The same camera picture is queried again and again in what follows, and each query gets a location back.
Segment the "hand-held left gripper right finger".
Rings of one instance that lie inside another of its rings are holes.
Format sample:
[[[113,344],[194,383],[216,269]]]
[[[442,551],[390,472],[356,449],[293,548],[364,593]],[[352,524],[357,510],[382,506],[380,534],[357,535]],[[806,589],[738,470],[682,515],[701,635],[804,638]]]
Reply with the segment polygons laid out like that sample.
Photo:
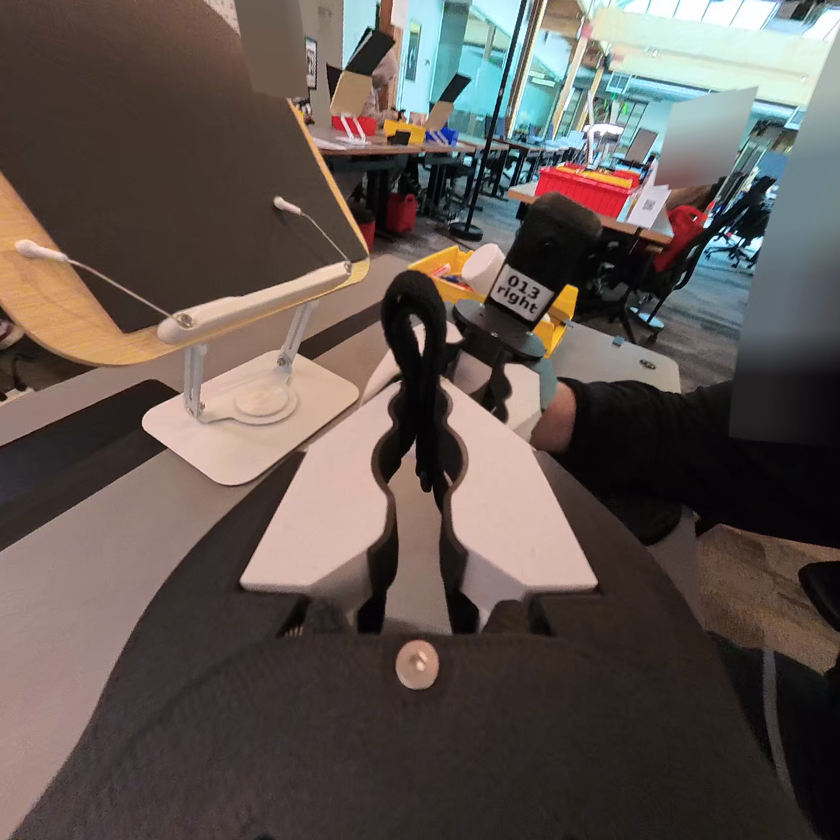
[[[530,444],[441,384],[441,577],[455,634],[503,602],[596,592],[598,580]]]

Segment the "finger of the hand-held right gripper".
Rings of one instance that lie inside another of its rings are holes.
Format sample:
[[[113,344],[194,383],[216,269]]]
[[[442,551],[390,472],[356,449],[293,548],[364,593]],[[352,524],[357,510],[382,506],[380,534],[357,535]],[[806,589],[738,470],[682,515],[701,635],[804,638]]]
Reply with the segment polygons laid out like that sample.
[[[453,384],[529,442],[543,414],[536,363],[510,361],[491,368],[472,355],[459,354],[453,363]]]
[[[448,368],[456,361],[460,344],[463,341],[462,333],[451,321],[447,321],[446,323],[445,341],[446,343],[439,366],[439,380],[441,382],[445,378]],[[360,402],[369,402],[394,382],[400,382],[402,378],[402,371],[395,360],[393,352],[388,350],[367,382],[364,392],[360,397]]]

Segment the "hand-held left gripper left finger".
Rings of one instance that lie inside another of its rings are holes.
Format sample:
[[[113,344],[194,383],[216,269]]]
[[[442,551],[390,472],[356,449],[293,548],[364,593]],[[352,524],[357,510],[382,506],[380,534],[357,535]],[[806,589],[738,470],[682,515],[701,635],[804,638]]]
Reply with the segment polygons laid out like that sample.
[[[239,583],[249,592],[329,601],[361,632],[380,632],[398,565],[389,482],[403,460],[389,384],[312,444]]]

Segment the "red plastic crate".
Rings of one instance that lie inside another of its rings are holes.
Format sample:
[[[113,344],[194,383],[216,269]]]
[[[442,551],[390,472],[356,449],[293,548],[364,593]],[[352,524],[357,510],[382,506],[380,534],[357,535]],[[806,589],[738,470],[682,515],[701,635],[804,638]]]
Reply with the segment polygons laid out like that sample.
[[[634,172],[559,164],[540,168],[534,194],[558,193],[597,214],[618,218],[638,187],[639,175]]]

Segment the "white cylinder roll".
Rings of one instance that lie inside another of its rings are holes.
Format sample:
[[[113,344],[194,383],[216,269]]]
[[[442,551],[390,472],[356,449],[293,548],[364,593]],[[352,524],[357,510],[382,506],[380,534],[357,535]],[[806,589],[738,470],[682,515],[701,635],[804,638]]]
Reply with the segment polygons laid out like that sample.
[[[487,243],[474,250],[460,271],[460,279],[481,299],[489,294],[505,264],[505,254],[493,243]]]

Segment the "white sign card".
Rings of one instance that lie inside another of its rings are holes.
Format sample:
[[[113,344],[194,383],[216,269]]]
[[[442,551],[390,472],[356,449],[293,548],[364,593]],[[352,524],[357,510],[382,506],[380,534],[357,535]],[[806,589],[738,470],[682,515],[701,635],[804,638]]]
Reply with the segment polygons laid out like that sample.
[[[671,190],[669,185],[645,183],[637,191],[626,216],[626,223],[636,228],[652,229],[665,209]]]

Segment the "light grey flat panel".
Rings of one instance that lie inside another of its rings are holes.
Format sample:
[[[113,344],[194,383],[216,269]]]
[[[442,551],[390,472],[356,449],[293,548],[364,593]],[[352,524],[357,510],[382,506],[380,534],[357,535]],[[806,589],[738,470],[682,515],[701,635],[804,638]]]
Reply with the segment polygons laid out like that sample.
[[[554,373],[578,382],[642,382],[681,393],[676,362],[654,351],[572,322],[550,357]]]

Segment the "black floor lamp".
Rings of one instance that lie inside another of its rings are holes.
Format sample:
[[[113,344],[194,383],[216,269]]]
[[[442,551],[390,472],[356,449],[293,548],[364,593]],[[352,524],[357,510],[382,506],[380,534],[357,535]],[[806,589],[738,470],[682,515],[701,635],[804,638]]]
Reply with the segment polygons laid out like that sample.
[[[522,23],[525,18],[526,12],[529,10],[529,4],[529,1],[519,2],[518,15],[512,30],[510,44],[507,50],[505,62],[502,66],[502,73],[500,78],[500,85],[497,91],[495,108],[491,114],[489,127],[486,131],[485,145],[479,157],[479,169],[474,179],[473,188],[470,194],[467,216],[463,221],[453,221],[448,225],[449,234],[458,242],[476,244],[479,243],[484,236],[483,229],[473,224],[473,220],[474,215],[476,214],[481,187],[485,180],[485,174],[489,165],[491,147],[493,142],[496,140],[497,123],[500,117],[501,105],[503,104],[505,90],[507,88],[508,79],[511,73],[511,65],[516,54],[517,44],[520,39]]]

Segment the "long wooden work table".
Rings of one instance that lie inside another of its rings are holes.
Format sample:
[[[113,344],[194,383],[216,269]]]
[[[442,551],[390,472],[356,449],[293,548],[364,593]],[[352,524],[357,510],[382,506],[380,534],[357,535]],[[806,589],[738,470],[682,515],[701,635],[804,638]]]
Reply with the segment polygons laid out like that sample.
[[[460,135],[454,144],[424,141],[397,145],[388,143],[380,133],[354,139],[334,129],[310,128],[316,147],[332,172],[361,173],[367,207],[374,212],[377,224],[384,226],[388,198],[391,191],[390,173],[411,159],[430,158],[433,165],[454,165],[468,154],[482,151],[480,140]]]

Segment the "black and white book stand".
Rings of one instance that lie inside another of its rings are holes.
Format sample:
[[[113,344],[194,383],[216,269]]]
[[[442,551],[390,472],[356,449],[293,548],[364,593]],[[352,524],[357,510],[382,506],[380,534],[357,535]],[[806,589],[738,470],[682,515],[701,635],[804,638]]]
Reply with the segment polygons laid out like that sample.
[[[249,483],[359,390],[298,355],[369,250],[292,99],[300,2],[2,2],[2,308],[92,366],[184,352],[142,428]]]

